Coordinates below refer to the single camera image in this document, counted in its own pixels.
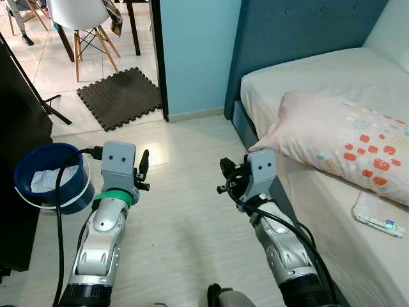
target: black cable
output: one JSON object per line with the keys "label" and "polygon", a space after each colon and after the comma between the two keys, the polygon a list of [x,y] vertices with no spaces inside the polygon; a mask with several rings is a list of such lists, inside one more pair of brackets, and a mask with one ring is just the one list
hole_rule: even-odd
{"label": "black cable", "polygon": [[296,224],[299,225],[299,227],[301,227],[302,229],[304,229],[304,230],[308,233],[309,240],[311,241],[311,244],[312,244],[312,245],[314,246],[314,248],[316,249],[317,246],[316,246],[316,244],[315,244],[315,239],[314,239],[314,236],[313,236],[313,234],[311,233],[310,229],[308,229],[308,228],[306,227],[306,225],[304,225],[304,224],[301,223],[301,222],[296,222]]}
{"label": "black cable", "polygon": [[79,251],[79,248],[81,247],[82,236],[84,235],[84,232],[85,232],[85,229],[87,227],[87,223],[89,221],[89,218],[92,216],[92,213],[94,213],[98,209],[98,207],[100,206],[100,201],[101,200],[94,200],[94,202],[92,203],[92,206],[91,206],[91,212],[89,213],[89,216],[85,220],[85,223],[83,224],[83,226],[81,228],[81,231],[79,232],[78,241],[77,241],[77,253]]}
{"label": "black cable", "polygon": [[61,184],[61,178],[63,177],[63,173],[65,168],[68,164],[76,158],[80,154],[90,153],[92,149],[82,149],[73,154],[67,160],[65,160],[62,167],[59,169],[57,180],[56,180],[56,212],[57,212],[57,232],[58,232],[58,254],[59,254],[59,272],[58,272],[58,284],[56,294],[54,296],[54,302],[52,303],[52,307],[58,307],[59,298],[61,297],[61,291],[63,289],[63,282],[64,282],[64,242],[63,242],[63,222],[61,220],[61,204],[59,199],[59,188]]}
{"label": "black cable", "polygon": [[268,212],[265,212],[265,211],[260,210],[258,208],[255,208],[253,206],[250,206],[250,205],[242,202],[238,198],[236,198],[233,195],[233,192],[231,191],[231,187],[230,187],[230,183],[231,183],[233,177],[235,177],[235,176],[236,176],[236,174],[232,173],[230,176],[228,176],[228,179],[226,181],[226,189],[227,189],[227,192],[228,192],[230,198],[232,200],[234,200],[237,205],[240,205],[243,208],[248,209],[248,210],[250,210],[252,212],[258,213],[258,214],[260,214],[262,216],[268,217],[269,219],[272,219],[272,220],[284,225],[288,229],[290,229],[311,250],[311,252],[316,257],[317,261],[319,261],[319,263],[321,264],[321,267],[322,267],[322,269],[324,271],[325,277],[326,277],[326,279],[328,281],[328,286],[330,288],[332,303],[337,304],[338,301],[337,301],[334,282],[332,281],[331,275],[330,275],[330,273],[329,273],[329,271],[327,269],[327,266],[325,265],[324,260],[322,259],[321,255],[318,253],[316,248],[314,248],[312,243],[306,238],[306,236],[303,233],[301,233],[298,229],[296,229],[293,225],[289,224],[287,221],[285,221],[285,220],[283,220],[283,219],[279,218],[278,216],[275,216],[275,215],[273,215],[271,213],[268,213]]}

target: pillow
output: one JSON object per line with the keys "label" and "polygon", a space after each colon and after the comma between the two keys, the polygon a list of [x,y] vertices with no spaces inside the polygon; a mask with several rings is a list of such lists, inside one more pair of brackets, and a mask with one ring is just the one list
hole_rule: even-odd
{"label": "pillow", "polygon": [[409,205],[409,125],[402,120],[343,98],[291,91],[250,151],[264,148]]}

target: blue bucket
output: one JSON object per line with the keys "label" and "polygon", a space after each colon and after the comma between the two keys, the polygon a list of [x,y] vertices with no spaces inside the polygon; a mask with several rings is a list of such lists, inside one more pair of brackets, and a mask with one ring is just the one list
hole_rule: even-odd
{"label": "blue bucket", "polygon": [[[56,206],[55,190],[44,193],[31,192],[31,180],[36,171],[54,170],[62,167],[63,163],[78,152],[76,147],[66,143],[43,145],[27,154],[14,170],[14,186],[20,196],[32,205],[43,203],[41,207]],[[81,211],[94,197],[94,187],[88,179],[81,155],[73,159],[68,166],[78,165],[74,176],[60,187],[60,203],[69,205],[61,207],[62,214],[73,214]]]}

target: light blue wall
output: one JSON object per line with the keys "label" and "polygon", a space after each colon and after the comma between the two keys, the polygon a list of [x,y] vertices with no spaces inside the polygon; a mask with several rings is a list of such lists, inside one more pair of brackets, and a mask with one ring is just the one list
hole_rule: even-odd
{"label": "light blue wall", "polygon": [[161,0],[169,114],[224,105],[241,0]]}

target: wooden chair leg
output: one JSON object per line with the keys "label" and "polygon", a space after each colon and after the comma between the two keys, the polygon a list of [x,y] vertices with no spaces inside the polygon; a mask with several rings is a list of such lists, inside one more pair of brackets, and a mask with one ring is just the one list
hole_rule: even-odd
{"label": "wooden chair leg", "polygon": [[36,2],[35,3],[37,8],[43,13],[44,16],[46,16],[46,18],[48,19],[49,17],[47,16],[47,14],[44,12],[43,8]]}
{"label": "wooden chair leg", "polygon": [[107,56],[108,56],[108,58],[109,58],[109,61],[111,61],[111,64],[113,65],[113,67],[114,67],[116,73],[118,73],[119,71],[118,71],[118,69],[116,68],[115,62],[114,62],[114,60],[112,59],[111,53],[109,53],[108,48],[107,48],[106,44],[104,43],[104,40],[103,40],[102,37],[101,37],[101,34],[98,32],[98,30],[97,30],[96,28],[94,28],[94,30],[95,30],[96,36],[97,36],[98,39],[100,40],[100,43],[101,43],[101,45],[102,45],[102,48],[104,48],[104,51],[105,51],[105,53],[107,54]]}
{"label": "wooden chair leg", "polygon": [[45,26],[43,20],[41,19],[41,17],[37,14],[36,10],[33,7],[33,4],[31,3],[31,0],[27,0],[26,3],[28,4],[28,6],[30,7],[30,10],[34,13],[34,15],[36,16],[36,18],[38,19],[38,21],[40,21],[40,23],[43,25],[44,29],[46,31],[48,31],[47,27]]}
{"label": "wooden chair leg", "polygon": [[79,71],[78,71],[78,31],[74,31],[74,61],[75,61],[75,76],[77,82],[79,82]]}
{"label": "wooden chair leg", "polygon": [[8,22],[10,23],[10,28],[12,29],[12,35],[14,36],[15,34],[14,34],[12,16],[10,15],[9,12],[7,12],[7,16],[8,16]]}
{"label": "wooden chair leg", "polygon": [[77,44],[78,44],[79,59],[82,61],[81,36],[79,34],[79,31],[77,32]]}
{"label": "wooden chair leg", "polygon": [[102,29],[102,26],[98,26],[98,29],[101,31],[101,34],[103,37],[105,37],[105,39],[108,41],[108,44],[111,45],[112,49],[114,49],[117,57],[121,57],[120,54],[118,53],[118,50],[116,50],[114,44],[112,43],[112,41],[109,39],[109,36],[107,35],[107,33],[104,31],[104,29]]}

